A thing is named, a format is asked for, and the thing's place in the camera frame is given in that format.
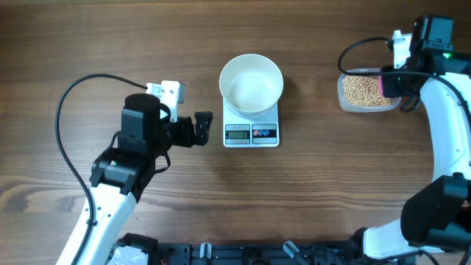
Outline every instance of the white kitchen scale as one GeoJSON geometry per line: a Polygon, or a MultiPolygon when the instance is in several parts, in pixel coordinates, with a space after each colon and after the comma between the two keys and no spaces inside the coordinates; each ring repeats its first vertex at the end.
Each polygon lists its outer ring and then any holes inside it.
{"type": "Polygon", "coordinates": [[[222,109],[225,147],[276,147],[280,144],[278,103],[254,116],[236,112],[226,100],[223,100],[222,109]]]}

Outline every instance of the wood grain surface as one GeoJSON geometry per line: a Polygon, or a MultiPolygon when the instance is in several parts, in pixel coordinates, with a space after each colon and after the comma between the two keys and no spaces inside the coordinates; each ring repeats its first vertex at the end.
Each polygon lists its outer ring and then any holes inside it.
{"type": "MultiPolygon", "coordinates": [[[[423,107],[409,114],[340,109],[341,51],[395,29],[410,32],[417,16],[439,13],[455,18],[456,50],[471,52],[470,3],[463,0],[4,3],[0,264],[54,264],[77,222],[85,195],[58,152],[54,116],[63,91],[81,76],[104,72],[142,84],[179,80],[187,85],[181,115],[214,113],[210,142],[171,149],[171,168],[151,181],[121,236],[310,242],[345,239],[360,227],[399,218],[433,168],[423,107]],[[246,53],[269,57],[285,78],[276,149],[222,144],[219,73],[246,53]]],[[[345,67],[391,63],[392,55],[375,43],[350,54],[345,67]]],[[[120,127],[124,98],[137,92],[107,79],[70,92],[63,142],[87,181],[92,162],[120,127]]],[[[443,264],[458,259],[439,255],[443,264]]]]}

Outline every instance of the soybean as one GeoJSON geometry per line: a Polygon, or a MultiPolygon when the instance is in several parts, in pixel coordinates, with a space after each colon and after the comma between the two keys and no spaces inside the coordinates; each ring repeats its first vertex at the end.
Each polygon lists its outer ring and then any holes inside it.
{"type": "Polygon", "coordinates": [[[355,106],[386,106],[391,101],[381,96],[378,80],[371,77],[346,76],[344,96],[348,103],[355,106]]]}

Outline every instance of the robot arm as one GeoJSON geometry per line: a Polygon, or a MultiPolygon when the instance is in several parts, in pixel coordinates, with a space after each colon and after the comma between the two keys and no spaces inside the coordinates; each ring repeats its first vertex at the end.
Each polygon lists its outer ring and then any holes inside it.
{"type": "MultiPolygon", "coordinates": [[[[148,84],[146,93],[126,98],[121,131],[113,136],[111,145],[92,166],[90,192],[96,218],[76,264],[105,264],[113,256],[110,250],[113,250],[118,233],[147,184],[155,174],[170,166],[167,151],[172,145],[192,147],[208,142],[213,114],[195,113],[195,130],[190,117],[177,116],[177,104],[183,103],[183,94],[183,84],[163,81],[161,85],[148,84]],[[113,148],[115,137],[117,148],[113,148]],[[155,160],[160,156],[165,157],[167,167],[156,170],[155,160]]],[[[89,211],[92,209],[88,206],[85,201],[57,264],[73,263],[90,222],[89,211]]]]}
{"type": "MultiPolygon", "coordinates": [[[[394,32],[390,43],[394,66],[383,70],[436,74],[451,83],[464,100],[471,99],[471,56],[452,52],[453,20],[427,16],[418,18],[414,27],[413,34],[394,32]]],[[[429,186],[406,202],[401,219],[367,229],[358,237],[361,252],[384,259],[419,248],[428,252],[467,250],[471,216],[462,207],[470,197],[471,180],[467,103],[463,105],[455,91],[436,79],[398,74],[383,76],[383,84],[385,96],[419,92],[431,129],[433,177],[429,186]]]]}

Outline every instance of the plastic container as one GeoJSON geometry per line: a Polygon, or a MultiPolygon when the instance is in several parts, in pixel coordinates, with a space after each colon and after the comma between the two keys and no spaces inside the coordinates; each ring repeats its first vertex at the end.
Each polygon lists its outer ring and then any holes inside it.
{"type": "MultiPolygon", "coordinates": [[[[352,69],[348,70],[352,73],[367,73],[367,72],[379,72],[379,68],[360,68],[360,69],[352,69]]],[[[392,110],[400,104],[400,97],[390,99],[391,104],[385,106],[355,106],[351,105],[344,96],[344,86],[343,81],[347,75],[342,74],[339,77],[339,81],[337,82],[337,91],[339,92],[339,101],[340,101],[340,108],[347,112],[355,112],[355,113],[367,113],[367,112],[378,112],[378,111],[385,111],[385,110],[392,110]]]]}

